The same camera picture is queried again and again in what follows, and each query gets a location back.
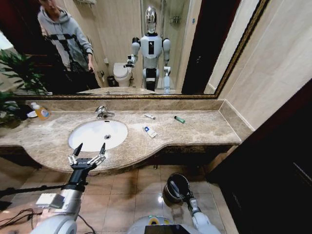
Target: small box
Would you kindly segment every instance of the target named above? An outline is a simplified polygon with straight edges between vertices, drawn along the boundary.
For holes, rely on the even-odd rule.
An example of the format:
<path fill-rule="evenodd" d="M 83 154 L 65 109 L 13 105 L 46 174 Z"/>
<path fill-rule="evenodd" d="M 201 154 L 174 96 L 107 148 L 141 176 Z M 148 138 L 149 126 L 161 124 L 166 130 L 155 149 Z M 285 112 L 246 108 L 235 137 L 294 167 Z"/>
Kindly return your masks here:
<path fill-rule="evenodd" d="M 64 197 L 59 194 L 41 194 L 36 205 L 42 208 L 52 207 L 60 209 L 63 207 Z"/>

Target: green tube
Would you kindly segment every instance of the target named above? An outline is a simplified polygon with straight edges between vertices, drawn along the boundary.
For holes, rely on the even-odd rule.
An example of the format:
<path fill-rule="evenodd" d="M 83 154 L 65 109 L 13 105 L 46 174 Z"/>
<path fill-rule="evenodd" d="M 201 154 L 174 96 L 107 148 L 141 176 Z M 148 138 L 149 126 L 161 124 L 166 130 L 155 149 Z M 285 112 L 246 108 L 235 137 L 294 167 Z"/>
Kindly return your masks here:
<path fill-rule="evenodd" d="M 181 122 L 181 123 L 185 123 L 185 120 L 182 119 L 182 118 L 180 118 L 180 117 L 178 117 L 178 116 L 175 116 L 175 119 L 176 119 L 177 121 Z"/>

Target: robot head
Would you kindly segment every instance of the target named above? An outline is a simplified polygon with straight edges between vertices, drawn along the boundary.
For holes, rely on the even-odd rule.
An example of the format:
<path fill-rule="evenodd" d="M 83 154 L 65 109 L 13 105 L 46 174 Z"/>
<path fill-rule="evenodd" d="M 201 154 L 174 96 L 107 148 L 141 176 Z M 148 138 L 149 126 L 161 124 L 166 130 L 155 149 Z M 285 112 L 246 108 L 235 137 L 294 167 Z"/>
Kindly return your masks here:
<path fill-rule="evenodd" d="M 145 12 L 145 23 L 147 26 L 147 32 L 152 34 L 156 30 L 157 14 L 156 9 L 149 6 Z"/>

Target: yellow bottle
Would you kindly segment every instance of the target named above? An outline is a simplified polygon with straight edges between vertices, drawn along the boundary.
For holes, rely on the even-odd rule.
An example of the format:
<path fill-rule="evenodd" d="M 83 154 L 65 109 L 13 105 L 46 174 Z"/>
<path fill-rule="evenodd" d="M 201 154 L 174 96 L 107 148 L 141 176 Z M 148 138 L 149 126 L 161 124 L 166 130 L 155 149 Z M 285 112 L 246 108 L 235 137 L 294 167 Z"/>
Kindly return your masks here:
<path fill-rule="evenodd" d="M 32 103 L 30 103 L 32 106 L 33 106 L 33 108 L 34 108 L 34 110 L 35 110 L 35 112 L 36 112 L 36 114 L 37 114 L 37 116 L 41 119 L 41 120 L 45 120 L 45 119 L 47 119 L 48 117 L 50 117 L 50 112 L 48 112 L 46 109 L 44 109 L 43 107 L 41 107 L 41 106 L 39 106 L 37 103 L 35 103 L 35 102 L 32 102 Z"/>

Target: gray hoodie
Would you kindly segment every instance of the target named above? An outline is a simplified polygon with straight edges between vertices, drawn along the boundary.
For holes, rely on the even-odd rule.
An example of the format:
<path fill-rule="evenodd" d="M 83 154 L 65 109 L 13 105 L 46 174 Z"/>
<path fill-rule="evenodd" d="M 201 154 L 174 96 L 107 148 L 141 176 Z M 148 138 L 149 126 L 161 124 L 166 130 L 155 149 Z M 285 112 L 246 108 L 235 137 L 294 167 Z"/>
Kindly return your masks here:
<path fill-rule="evenodd" d="M 53 21 L 49 18 L 48 14 L 45 12 L 44 8 L 41 6 L 40 12 L 38 13 L 38 21 L 40 23 L 42 34 L 44 36 L 49 36 L 53 34 L 75 34 L 80 45 L 83 47 L 85 53 L 93 54 L 92 45 L 88 42 L 84 36 L 82 30 L 80 29 L 76 20 L 64 9 L 60 8 L 60 16 L 57 21 Z M 88 71 L 88 58 L 85 58 L 85 55 L 79 49 L 77 43 L 74 39 L 67 40 L 70 53 L 74 61 L 78 62 L 86 71 Z M 53 40 L 52 43 L 56 46 L 59 55 L 62 58 L 63 64 L 65 67 L 70 68 L 70 62 L 67 52 L 64 50 L 64 47 L 57 40 Z"/>

